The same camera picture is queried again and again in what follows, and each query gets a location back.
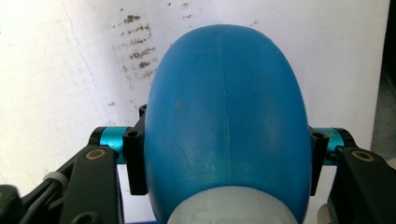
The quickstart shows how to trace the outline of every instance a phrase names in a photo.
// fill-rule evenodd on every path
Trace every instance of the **dark stain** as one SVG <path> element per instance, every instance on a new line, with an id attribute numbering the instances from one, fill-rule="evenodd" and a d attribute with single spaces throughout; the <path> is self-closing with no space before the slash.
<path id="1" fill-rule="evenodd" d="M 144 68 L 146 66 L 149 66 L 149 62 L 142 62 L 139 64 L 139 68 Z"/>
<path id="2" fill-rule="evenodd" d="M 141 18 L 141 17 L 139 17 L 139 16 L 129 15 L 129 16 L 124 20 L 124 23 L 130 23 L 130 22 L 138 21 L 138 20 L 140 20 L 140 18 Z"/>
<path id="3" fill-rule="evenodd" d="M 141 59 L 141 58 L 143 58 L 143 56 L 149 54 L 149 52 L 150 52 L 150 51 L 153 51 L 153 50 L 155 50 L 155 48 L 152 48 L 152 49 L 145 49 L 145 50 L 143 50 L 143 51 L 141 51 L 141 52 L 135 52 L 135 53 L 129 55 L 129 58 L 132 59 L 132 60 L 133 60 L 133 59 Z"/>
<path id="4" fill-rule="evenodd" d="M 155 70 L 149 70 L 149 71 L 145 72 L 145 74 L 143 75 L 143 78 L 145 78 L 145 77 L 151 77 L 156 71 L 157 71 L 157 69 L 155 69 Z"/>
<path id="5" fill-rule="evenodd" d="M 139 38 L 135 38 L 133 40 L 131 40 L 131 42 L 129 43 L 129 45 L 137 45 L 137 44 L 143 44 L 146 42 L 146 39 L 139 39 Z"/>
<path id="6" fill-rule="evenodd" d="M 253 23 L 250 24 L 250 26 L 253 26 L 255 24 L 259 23 L 258 21 L 254 21 Z"/>
<path id="7" fill-rule="evenodd" d="M 144 31 L 144 30 L 147 30 L 149 32 L 151 31 L 150 28 L 149 28 L 149 24 L 147 24 L 145 26 L 139 26 L 139 27 L 137 27 L 137 28 L 135 28 L 133 30 L 129 30 L 128 31 L 128 35 L 130 35 L 131 33 L 134 33 L 134 32 Z"/>

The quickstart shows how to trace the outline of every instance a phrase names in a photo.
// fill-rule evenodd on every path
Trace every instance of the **blue silicone object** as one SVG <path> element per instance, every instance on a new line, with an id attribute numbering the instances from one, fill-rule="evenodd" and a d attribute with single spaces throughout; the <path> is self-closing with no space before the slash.
<path id="1" fill-rule="evenodd" d="M 233 25 L 183 35 L 158 68 L 145 129 L 148 193 L 160 223 L 183 200 L 219 186 L 272 194 L 303 222 L 311 181 L 304 102 L 266 36 Z"/>

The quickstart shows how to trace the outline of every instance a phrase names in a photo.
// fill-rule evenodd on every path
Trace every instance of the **black plastic mount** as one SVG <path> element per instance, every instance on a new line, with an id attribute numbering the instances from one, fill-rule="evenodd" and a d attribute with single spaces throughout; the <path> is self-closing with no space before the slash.
<path id="1" fill-rule="evenodd" d="M 140 106 L 139 121 L 132 129 L 127 129 L 122 136 L 122 154 L 126 163 L 129 188 L 132 195 L 145 195 L 148 193 L 144 160 L 146 107 L 146 105 Z"/>
<path id="2" fill-rule="evenodd" d="M 371 151 L 345 148 L 328 205 L 332 224 L 396 223 L 396 171 Z"/>
<path id="3" fill-rule="evenodd" d="M 329 144 L 329 136 L 318 133 L 313 128 L 309 128 L 311 132 L 312 145 L 312 182 L 311 182 L 311 196 L 315 196 L 318 182 L 320 178 L 321 168 L 326 157 L 327 145 Z"/>
<path id="4" fill-rule="evenodd" d="M 57 170 L 68 179 L 67 190 L 46 179 L 20 198 L 15 187 L 1 185 L 0 223 L 123 223 L 118 155 L 100 146 L 104 129 L 96 128 L 88 145 Z"/>
<path id="5" fill-rule="evenodd" d="M 343 138 L 344 141 L 344 147 L 358 147 L 355 143 L 355 139 L 353 139 L 352 134 L 350 134 L 349 131 L 343 129 L 343 128 L 334 128 L 341 134 L 341 137 Z"/>

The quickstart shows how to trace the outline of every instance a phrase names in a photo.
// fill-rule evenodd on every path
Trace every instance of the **white wall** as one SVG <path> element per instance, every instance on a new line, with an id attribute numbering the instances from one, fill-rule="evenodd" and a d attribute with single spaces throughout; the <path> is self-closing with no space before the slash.
<path id="1" fill-rule="evenodd" d="M 369 148 L 388 7 L 371 0 L 1 1 L 0 184 L 26 194 L 84 147 L 95 127 L 133 126 L 169 46 L 216 23 L 269 36 L 297 76 L 310 125 L 346 128 Z M 135 52 L 147 54 L 131 59 Z M 324 172 L 306 223 L 327 200 L 333 170 Z"/>

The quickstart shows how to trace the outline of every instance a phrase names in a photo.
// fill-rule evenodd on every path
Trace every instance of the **white cylinder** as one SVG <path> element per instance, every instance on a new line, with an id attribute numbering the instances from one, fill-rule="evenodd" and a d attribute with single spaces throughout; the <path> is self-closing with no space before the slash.
<path id="1" fill-rule="evenodd" d="M 290 224 L 297 223 L 277 198 L 245 187 L 201 191 L 178 205 L 168 224 Z"/>

